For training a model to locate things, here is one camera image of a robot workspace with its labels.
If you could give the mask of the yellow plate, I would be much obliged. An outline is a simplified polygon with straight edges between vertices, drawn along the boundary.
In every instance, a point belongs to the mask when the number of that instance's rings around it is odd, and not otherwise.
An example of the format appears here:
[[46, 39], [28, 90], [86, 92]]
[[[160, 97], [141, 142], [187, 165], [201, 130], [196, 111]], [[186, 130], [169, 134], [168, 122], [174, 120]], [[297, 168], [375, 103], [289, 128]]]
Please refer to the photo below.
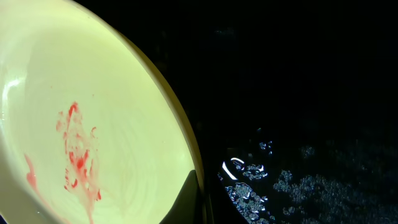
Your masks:
[[187, 116], [130, 40], [75, 1], [1, 2], [3, 223], [160, 223], [191, 170], [202, 195]]

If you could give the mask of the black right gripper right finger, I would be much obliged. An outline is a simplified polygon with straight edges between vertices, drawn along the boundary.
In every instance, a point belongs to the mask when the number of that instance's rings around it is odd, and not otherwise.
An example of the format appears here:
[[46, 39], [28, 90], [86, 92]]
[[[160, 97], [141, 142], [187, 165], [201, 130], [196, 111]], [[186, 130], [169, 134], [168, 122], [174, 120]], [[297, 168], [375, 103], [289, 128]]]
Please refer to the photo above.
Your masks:
[[207, 177], [206, 186], [215, 224], [247, 224], [216, 174]]

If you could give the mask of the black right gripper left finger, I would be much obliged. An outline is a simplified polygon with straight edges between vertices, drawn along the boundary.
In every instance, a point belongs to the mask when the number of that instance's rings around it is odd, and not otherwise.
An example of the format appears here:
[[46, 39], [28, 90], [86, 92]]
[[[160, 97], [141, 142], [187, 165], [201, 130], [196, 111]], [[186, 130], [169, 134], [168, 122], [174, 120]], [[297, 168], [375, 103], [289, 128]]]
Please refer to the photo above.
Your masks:
[[201, 203], [197, 174], [191, 170], [172, 208], [160, 224], [203, 224]]

